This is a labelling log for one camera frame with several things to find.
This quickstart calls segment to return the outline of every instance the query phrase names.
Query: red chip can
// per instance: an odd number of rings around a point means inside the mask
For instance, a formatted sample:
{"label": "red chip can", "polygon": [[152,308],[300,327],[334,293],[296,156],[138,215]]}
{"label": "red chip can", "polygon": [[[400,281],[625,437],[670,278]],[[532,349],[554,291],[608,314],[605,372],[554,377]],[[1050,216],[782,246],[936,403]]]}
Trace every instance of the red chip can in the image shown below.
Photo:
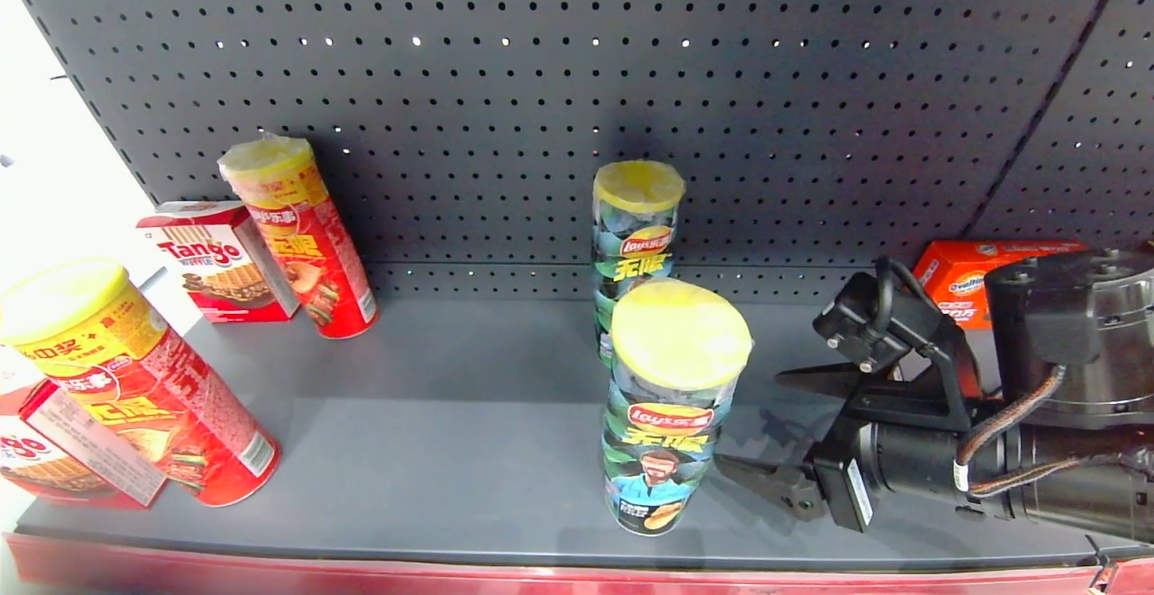
{"label": "red chip can", "polygon": [[218,164],[321,336],[367,332],[376,300],[308,140],[267,136],[232,146]]}
{"label": "red chip can", "polygon": [[113,259],[67,263],[0,295],[0,345],[205,505],[250,496],[280,462],[276,439]]}

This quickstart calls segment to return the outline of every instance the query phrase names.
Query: green chip can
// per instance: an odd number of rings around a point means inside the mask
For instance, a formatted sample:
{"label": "green chip can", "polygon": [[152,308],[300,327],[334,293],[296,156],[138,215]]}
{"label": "green chip can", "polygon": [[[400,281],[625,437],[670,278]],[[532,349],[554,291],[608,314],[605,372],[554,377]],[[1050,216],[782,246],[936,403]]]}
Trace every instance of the green chip can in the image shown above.
{"label": "green chip can", "polygon": [[627,530],[673,529],[713,464],[752,339],[722,296],[651,279],[617,304],[601,431],[606,503]]}
{"label": "green chip can", "polygon": [[617,300],[673,270],[677,204],[685,181],[650,159],[607,164],[593,180],[593,300],[598,354],[613,360],[609,327]]}

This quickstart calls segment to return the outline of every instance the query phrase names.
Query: perforated metal panel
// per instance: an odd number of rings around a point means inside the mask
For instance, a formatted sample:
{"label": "perforated metal panel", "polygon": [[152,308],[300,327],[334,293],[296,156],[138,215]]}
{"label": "perforated metal panel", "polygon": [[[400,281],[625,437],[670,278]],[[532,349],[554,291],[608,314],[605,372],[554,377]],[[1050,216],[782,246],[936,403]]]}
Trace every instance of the perforated metal panel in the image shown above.
{"label": "perforated metal panel", "polygon": [[1110,0],[974,233],[1100,246],[1154,234],[1152,9]]}
{"label": "perforated metal panel", "polygon": [[[379,295],[430,299],[589,300],[592,271],[550,263],[372,263]],[[848,281],[849,268],[682,266],[673,276],[734,302],[825,303]]]}
{"label": "perforated metal panel", "polygon": [[584,263],[598,165],[690,181],[705,265],[964,228],[1095,0],[30,0],[157,201],[305,135],[365,258]]}

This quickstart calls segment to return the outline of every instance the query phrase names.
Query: shelf surface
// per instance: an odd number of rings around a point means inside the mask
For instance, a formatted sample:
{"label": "shelf surface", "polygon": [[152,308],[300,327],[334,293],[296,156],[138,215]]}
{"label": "shelf surface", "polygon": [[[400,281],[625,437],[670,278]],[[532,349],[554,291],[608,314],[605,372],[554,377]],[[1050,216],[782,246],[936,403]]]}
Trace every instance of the shelf surface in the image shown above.
{"label": "shelf surface", "polygon": [[[721,452],[781,461],[824,434],[838,399],[772,385],[837,362],[816,308],[740,303],[756,347]],[[197,324],[189,341],[285,446],[254,496],[205,509],[168,485],[149,512],[36,503],[17,533],[294,558],[705,570],[954,571],[1072,564],[1073,529],[962,520],[889,494],[869,534],[801,524],[717,473],[657,538],[604,504],[598,439],[608,374],[586,302],[384,300],[353,340],[288,324]],[[995,372],[989,336],[973,337]],[[1134,543],[1095,537],[1102,547]]]}

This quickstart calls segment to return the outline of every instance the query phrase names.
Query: red shelf edge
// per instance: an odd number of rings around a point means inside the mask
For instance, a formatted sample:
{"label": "red shelf edge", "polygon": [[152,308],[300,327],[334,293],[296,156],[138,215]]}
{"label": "red shelf edge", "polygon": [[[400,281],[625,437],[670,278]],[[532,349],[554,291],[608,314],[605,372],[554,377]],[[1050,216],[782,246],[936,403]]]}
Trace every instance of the red shelf edge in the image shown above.
{"label": "red shelf edge", "polygon": [[[275,559],[5,534],[21,579],[62,587],[163,593],[406,593],[409,595],[1084,595],[1097,568],[954,574],[675,572]],[[1122,563],[1110,595],[1154,594],[1154,558]]]}

